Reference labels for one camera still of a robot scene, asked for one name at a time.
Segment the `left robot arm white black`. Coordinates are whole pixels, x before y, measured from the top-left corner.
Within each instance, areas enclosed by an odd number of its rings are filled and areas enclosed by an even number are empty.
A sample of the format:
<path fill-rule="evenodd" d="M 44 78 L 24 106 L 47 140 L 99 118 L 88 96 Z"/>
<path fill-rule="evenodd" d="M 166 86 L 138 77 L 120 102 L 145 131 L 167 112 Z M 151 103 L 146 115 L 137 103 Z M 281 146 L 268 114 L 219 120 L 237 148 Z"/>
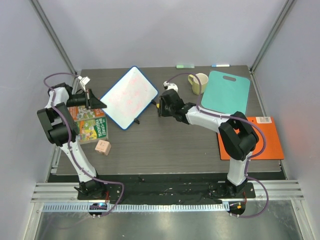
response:
<path fill-rule="evenodd" d="M 66 83 L 51 86 L 48 104 L 37 111 L 42 129 L 51 144 L 59 147 L 75 168 L 79 186 L 75 189 L 88 198 L 100 200 L 106 193 L 106 185 L 98 181 L 98 173 L 90 164 L 79 142 L 80 130 L 69 112 L 69 107 L 84 106 L 88 110 L 107 106 L 92 93 L 72 94 L 73 88 Z"/>

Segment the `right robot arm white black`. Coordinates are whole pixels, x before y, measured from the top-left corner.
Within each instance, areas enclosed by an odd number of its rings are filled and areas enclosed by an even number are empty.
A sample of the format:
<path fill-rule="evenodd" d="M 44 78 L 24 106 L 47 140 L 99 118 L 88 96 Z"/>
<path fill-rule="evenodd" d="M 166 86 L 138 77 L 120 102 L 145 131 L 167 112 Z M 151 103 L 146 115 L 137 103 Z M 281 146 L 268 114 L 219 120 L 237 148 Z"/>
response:
<path fill-rule="evenodd" d="M 233 198 L 243 193 L 247 182 L 248 166 L 259 137 L 253 124 L 242 112 L 220 115 L 201 109 L 194 103 L 185 103 L 179 94 L 169 89 L 159 97 L 158 115 L 173 117 L 177 122 L 206 128 L 218 133 L 230 157 L 225 181 L 226 193 Z"/>

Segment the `blue framed whiteboard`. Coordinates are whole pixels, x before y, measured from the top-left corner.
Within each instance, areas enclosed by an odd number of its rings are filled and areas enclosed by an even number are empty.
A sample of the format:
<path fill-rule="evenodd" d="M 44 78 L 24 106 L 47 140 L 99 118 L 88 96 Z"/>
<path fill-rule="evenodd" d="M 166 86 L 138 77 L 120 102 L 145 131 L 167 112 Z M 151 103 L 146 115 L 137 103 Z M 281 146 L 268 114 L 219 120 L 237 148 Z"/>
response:
<path fill-rule="evenodd" d="M 101 98 L 105 114 L 127 130 L 158 95 L 156 87 L 137 66 L 132 66 Z"/>

